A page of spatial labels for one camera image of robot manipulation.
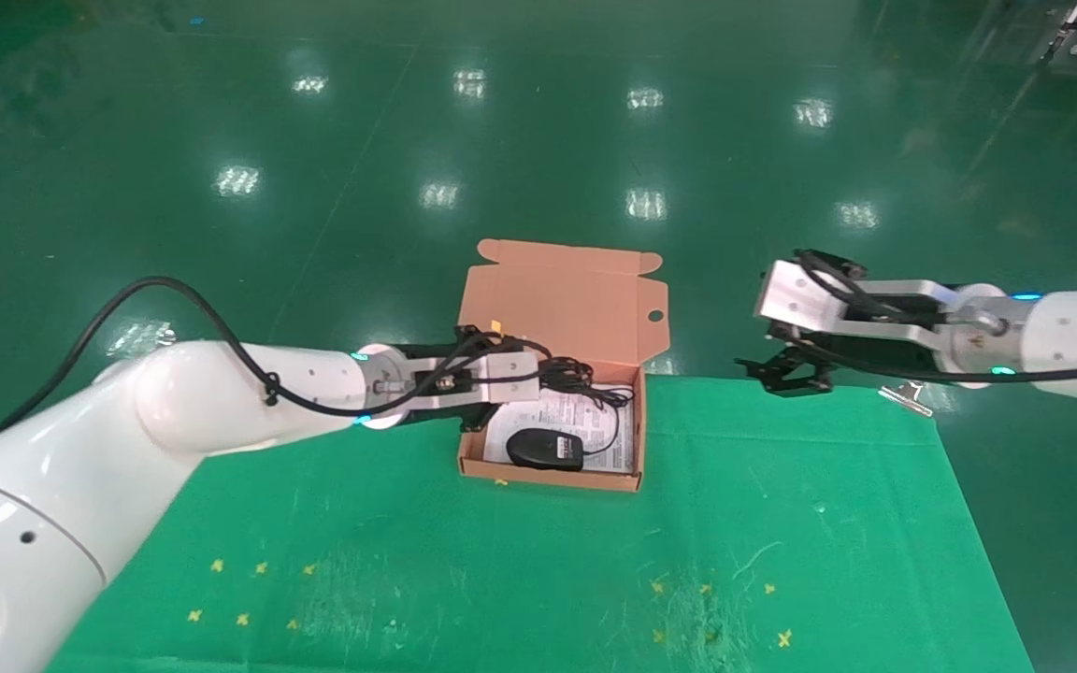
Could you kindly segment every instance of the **cardboard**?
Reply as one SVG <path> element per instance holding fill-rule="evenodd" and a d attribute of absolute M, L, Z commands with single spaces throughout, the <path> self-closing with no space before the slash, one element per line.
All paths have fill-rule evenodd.
<path fill-rule="evenodd" d="M 482 460 L 484 432 L 461 435 L 460 473 L 535 485 L 638 491 L 646 459 L 646 374 L 642 363 L 671 346 L 668 286 L 642 278 L 662 264 L 654 252 L 498 241 L 476 246 L 492 264 L 467 269 L 458 324 L 547 346 L 592 365 L 598 383 L 634 388 L 634 472 L 559 472 Z"/>

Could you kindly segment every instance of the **box lid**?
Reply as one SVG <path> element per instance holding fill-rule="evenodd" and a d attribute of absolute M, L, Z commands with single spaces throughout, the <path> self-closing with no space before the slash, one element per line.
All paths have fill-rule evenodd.
<path fill-rule="evenodd" d="M 640 364 L 670 347 L 668 286 L 642 278 L 654 252 L 610 251 L 487 238 L 491 263 L 467 269 L 460 324 L 547 346 L 557 356 Z"/>

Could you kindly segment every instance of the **instruction sheet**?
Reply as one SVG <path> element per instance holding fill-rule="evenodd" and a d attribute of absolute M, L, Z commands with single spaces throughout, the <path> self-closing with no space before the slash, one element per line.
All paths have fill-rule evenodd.
<path fill-rule="evenodd" d="M 625 388 L 633 393 L 631 387 Z M 591 472 L 634 472 L 634 405 L 619 409 L 611 406 L 598 408 L 593 401 L 584 395 L 557 393 L 544 388 L 538 401 L 509 402 L 501 405 L 492 420 L 488 422 L 485 435 L 485 460 L 490 463 L 509 463 L 505 452 L 505 441 L 514 432 L 527 427 L 559 430 L 576 435 L 585 440 L 585 452 L 606 446 L 614 436 L 614 415 L 617 421 L 617 438 L 610 450 L 585 457 L 585 469 Z"/>

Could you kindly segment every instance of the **green mat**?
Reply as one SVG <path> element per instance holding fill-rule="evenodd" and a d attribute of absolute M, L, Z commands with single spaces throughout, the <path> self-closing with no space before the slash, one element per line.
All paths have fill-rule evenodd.
<path fill-rule="evenodd" d="M 210 460 L 52 672 L 1031 670 L 931 421 L 653 378 L 638 494 L 457 425 Z"/>

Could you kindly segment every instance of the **robotic arm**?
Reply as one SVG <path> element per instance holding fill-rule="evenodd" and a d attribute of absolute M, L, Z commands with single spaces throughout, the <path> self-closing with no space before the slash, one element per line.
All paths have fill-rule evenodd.
<path fill-rule="evenodd" d="M 867 269 L 797 251 L 765 277 L 755 314 L 787 342 L 765 363 L 736 361 L 770 393 L 828 393 L 837 366 L 983 388 L 1029 382 L 1077 397 L 1077 293 L 1006 294 L 995 285 L 864 280 Z M 812 373 L 789 379 L 803 366 Z"/>
<path fill-rule="evenodd" d="M 475 430 L 503 402 L 537 399 L 537 357 L 521 347 L 454 357 L 456 371 L 420 387 L 460 346 L 351 354 L 243 346 L 317 404 L 363 409 L 409 397 L 351 418 L 278 401 L 227 343 L 179 343 L 116 363 L 85 391 L 0 432 L 0 672 L 44 669 L 206 457 L 355 422 L 386 429 L 457 416 Z"/>

